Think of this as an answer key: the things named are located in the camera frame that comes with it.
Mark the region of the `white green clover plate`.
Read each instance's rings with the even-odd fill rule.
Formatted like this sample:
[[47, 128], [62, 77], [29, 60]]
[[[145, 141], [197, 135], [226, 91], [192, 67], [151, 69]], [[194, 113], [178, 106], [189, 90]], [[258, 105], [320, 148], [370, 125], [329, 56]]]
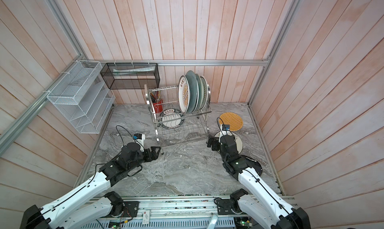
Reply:
[[199, 86], [199, 94], [198, 94], [197, 106], [196, 106], [195, 111], [198, 111], [201, 109], [201, 106], [203, 103], [204, 86], [203, 86], [203, 82], [202, 82], [200, 75], [196, 74], [196, 78], [197, 78], [197, 82], [198, 82], [198, 86]]

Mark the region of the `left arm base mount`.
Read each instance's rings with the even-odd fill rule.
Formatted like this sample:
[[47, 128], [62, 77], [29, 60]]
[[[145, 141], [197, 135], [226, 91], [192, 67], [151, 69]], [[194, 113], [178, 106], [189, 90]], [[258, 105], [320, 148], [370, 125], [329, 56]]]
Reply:
[[139, 210], [139, 201], [124, 201], [112, 203], [112, 209], [108, 214], [103, 215], [102, 217], [128, 217], [135, 218], [138, 215]]

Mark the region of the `orange sunburst plate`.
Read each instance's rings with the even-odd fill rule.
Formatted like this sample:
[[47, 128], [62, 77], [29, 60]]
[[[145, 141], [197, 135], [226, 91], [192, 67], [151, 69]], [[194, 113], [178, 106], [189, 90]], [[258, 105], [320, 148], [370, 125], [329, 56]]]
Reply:
[[190, 89], [186, 76], [181, 76], [178, 84], [179, 106], [183, 113], [186, 113], [189, 107]]
[[201, 106], [201, 110], [203, 110], [207, 105], [210, 104], [211, 101], [211, 88], [204, 76], [201, 76], [201, 81], [203, 83], [204, 94], [203, 94], [203, 102]]

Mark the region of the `large teal plate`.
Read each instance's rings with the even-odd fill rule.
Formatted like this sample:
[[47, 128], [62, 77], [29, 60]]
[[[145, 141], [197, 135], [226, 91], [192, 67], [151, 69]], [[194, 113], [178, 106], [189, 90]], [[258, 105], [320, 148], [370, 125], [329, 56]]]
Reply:
[[196, 74], [192, 70], [189, 70], [186, 73], [186, 78], [187, 78], [189, 90], [190, 90], [190, 99], [189, 99], [187, 113], [192, 113], [196, 108], [197, 99], [199, 95], [198, 81], [196, 78]]

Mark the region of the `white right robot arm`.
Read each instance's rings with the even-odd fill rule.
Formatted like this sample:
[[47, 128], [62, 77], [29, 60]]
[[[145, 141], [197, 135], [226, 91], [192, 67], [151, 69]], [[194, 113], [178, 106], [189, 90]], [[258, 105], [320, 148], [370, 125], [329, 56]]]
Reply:
[[229, 199], [214, 199], [220, 215], [247, 214], [257, 222], [257, 229], [311, 228], [302, 208], [295, 209], [263, 181], [260, 163], [239, 154], [233, 135], [209, 136], [207, 146], [220, 153], [226, 172], [244, 186]]

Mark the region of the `stainless steel dish rack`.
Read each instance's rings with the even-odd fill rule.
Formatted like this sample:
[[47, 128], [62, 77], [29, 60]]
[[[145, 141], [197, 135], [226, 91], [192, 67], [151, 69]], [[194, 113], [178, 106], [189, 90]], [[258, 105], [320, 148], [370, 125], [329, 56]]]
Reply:
[[209, 104], [202, 110], [183, 113], [178, 102], [177, 86], [150, 89], [145, 85], [144, 92], [156, 140], [161, 147], [197, 141], [208, 142], [208, 114], [212, 112]]

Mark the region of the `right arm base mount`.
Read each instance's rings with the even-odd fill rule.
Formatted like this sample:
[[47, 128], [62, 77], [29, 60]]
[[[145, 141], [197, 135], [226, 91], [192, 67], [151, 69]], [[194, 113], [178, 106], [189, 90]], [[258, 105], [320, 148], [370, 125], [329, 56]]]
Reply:
[[219, 215], [239, 215], [242, 214], [238, 207], [238, 202], [234, 199], [215, 198], [214, 203], [217, 206]]

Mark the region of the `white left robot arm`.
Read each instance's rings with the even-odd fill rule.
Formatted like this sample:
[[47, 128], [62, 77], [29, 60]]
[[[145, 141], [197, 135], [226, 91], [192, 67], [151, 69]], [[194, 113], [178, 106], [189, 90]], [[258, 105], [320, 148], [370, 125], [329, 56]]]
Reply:
[[120, 218], [127, 213], [124, 200], [116, 192], [106, 193], [95, 203], [93, 197], [140, 172], [143, 163], [158, 159], [161, 147], [142, 149], [139, 143], [128, 143], [110, 161], [103, 163], [92, 177], [64, 196], [42, 207], [28, 208], [22, 218], [22, 229], [76, 229], [102, 217]]

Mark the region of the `light blue flower plate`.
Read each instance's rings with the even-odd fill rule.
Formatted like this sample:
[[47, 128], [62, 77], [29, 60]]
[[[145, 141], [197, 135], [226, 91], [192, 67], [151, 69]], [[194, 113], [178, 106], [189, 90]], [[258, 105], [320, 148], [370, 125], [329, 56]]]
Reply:
[[208, 99], [208, 83], [207, 80], [205, 79], [204, 76], [200, 76], [202, 85], [203, 85], [203, 96], [202, 96], [202, 103], [200, 106], [200, 110], [202, 110], [205, 105], [207, 104], [207, 99]]

